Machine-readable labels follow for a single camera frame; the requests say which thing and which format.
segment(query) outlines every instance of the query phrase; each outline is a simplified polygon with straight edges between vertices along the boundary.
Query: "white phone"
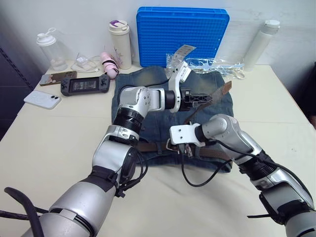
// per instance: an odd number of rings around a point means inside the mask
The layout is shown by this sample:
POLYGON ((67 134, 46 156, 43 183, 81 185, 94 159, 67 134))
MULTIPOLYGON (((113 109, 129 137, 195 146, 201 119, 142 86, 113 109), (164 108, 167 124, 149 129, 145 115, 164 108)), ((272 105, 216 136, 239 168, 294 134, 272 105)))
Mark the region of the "white phone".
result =
POLYGON ((40 106, 45 109, 53 109, 61 98, 57 95, 48 94, 42 91, 34 90, 27 97, 24 98, 24 102, 40 106))

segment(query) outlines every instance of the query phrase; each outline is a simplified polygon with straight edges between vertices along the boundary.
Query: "white bottle cap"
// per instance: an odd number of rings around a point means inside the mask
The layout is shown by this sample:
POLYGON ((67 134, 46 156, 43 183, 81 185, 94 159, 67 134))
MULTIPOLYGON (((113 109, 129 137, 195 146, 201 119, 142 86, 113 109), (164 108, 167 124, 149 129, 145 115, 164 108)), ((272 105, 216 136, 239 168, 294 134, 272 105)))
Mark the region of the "white bottle cap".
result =
POLYGON ((261 31, 268 35, 274 35, 280 28, 280 22, 277 20, 265 21, 265 24, 261 27, 261 31))
POLYGON ((50 33, 54 32, 55 30, 56 28, 49 28, 48 32, 38 34, 36 43, 41 47, 54 44, 56 42, 56 38, 54 36, 51 36, 50 33))
POLYGON ((109 31, 112 35, 121 36, 129 33, 129 26, 126 21, 114 20, 109 23, 109 31))

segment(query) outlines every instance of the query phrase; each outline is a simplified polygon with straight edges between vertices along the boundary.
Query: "white water bottle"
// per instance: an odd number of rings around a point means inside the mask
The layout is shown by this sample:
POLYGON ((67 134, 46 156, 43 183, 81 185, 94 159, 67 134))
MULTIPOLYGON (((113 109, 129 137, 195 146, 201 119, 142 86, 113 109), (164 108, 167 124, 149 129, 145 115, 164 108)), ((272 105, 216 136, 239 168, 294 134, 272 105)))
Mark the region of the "white water bottle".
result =
POLYGON ((118 66, 122 69, 129 69, 132 66, 132 56, 127 22, 122 20, 111 21, 109 31, 112 36, 118 66))
POLYGON ((49 28, 47 33, 38 34, 36 43, 48 58, 52 68, 55 71, 62 71, 65 70, 68 65, 56 38, 50 35, 50 33, 54 32, 55 30, 56 28, 49 28))
POLYGON ((252 71, 257 60, 269 44, 272 36, 279 30, 280 22, 277 20, 268 20, 261 27, 260 31, 253 40, 250 48, 243 58, 245 71, 252 71))

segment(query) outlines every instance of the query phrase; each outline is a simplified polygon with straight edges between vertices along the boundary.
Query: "clear plastic wrap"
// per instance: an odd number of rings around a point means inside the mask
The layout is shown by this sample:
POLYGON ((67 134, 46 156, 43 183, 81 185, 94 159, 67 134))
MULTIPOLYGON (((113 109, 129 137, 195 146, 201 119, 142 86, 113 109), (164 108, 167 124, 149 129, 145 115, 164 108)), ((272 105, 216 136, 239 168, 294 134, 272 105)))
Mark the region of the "clear plastic wrap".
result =
MULTIPOLYGON (((173 71, 175 66, 181 63, 181 60, 177 60, 176 57, 173 57, 173 54, 167 54, 166 60, 168 71, 173 71)), ((244 64, 240 62, 231 63, 228 60, 214 58, 185 58, 184 61, 193 71, 199 74, 218 71, 225 79, 245 78, 243 73, 244 64)))

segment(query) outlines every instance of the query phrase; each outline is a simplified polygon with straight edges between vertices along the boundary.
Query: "phone case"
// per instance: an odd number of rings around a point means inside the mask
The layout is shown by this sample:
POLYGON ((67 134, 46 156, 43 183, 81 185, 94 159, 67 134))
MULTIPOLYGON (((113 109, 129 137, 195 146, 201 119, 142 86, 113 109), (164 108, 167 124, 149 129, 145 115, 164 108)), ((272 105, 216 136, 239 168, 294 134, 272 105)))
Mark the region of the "phone case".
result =
POLYGON ((41 76, 39 84, 41 86, 59 84, 65 78, 75 79, 77 78, 77 72, 69 71, 69 72, 64 72, 64 73, 45 74, 41 76))
POLYGON ((42 91, 34 90, 24 98, 25 103, 36 105, 45 109, 53 109, 61 98, 57 95, 48 94, 42 91))

